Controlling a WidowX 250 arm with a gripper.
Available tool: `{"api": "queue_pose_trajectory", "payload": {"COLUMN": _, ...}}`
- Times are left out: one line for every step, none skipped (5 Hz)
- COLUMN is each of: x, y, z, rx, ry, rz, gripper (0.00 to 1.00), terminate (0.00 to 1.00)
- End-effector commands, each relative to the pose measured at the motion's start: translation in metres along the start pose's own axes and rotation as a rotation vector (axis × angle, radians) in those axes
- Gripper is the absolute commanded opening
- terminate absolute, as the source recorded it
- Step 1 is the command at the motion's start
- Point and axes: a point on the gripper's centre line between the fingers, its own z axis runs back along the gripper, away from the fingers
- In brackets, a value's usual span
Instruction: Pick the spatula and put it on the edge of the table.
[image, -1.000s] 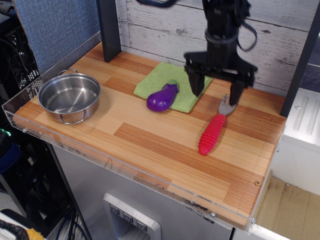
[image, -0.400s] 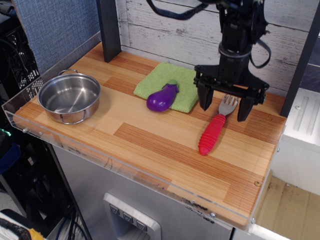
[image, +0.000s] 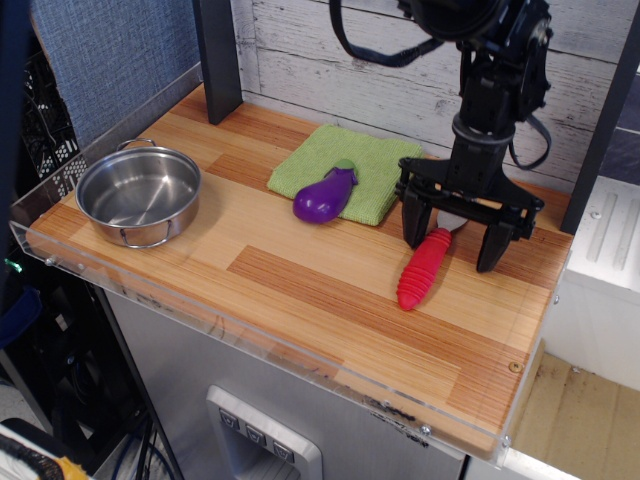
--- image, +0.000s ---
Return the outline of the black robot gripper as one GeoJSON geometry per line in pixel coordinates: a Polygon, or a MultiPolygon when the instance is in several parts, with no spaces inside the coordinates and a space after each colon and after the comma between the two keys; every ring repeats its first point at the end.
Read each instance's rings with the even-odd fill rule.
{"type": "Polygon", "coordinates": [[[492,271],[512,238],[529,239],[544,202],[509,180],[502,162],[515,131],[488,135],[457,129],[451,157],[405,157],[399,161],[396,194],[402,202],[403,237],[416,249],[436,208],[482,223],[485,230],[476,270],[492,271]]]}

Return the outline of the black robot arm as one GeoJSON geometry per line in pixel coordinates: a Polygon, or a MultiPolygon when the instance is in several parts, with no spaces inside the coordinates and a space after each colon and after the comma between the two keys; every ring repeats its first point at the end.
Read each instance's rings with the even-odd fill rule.
{"type": "Polygon", "coordinates": [[[450,158],[403,158],[396,193],[405,241],[417,248],[434,209],[485,225],[476,269],[493,270],[510,243],[531,237],[541,199],[503,171],[515,154],[519,122],[551,140],[534,117],[550,88],[546,78],[552,37],[544,1],[401,1],[404,15],[433,40],[453,42],[461,53],[462,103],[452,121],[450,158]]]}

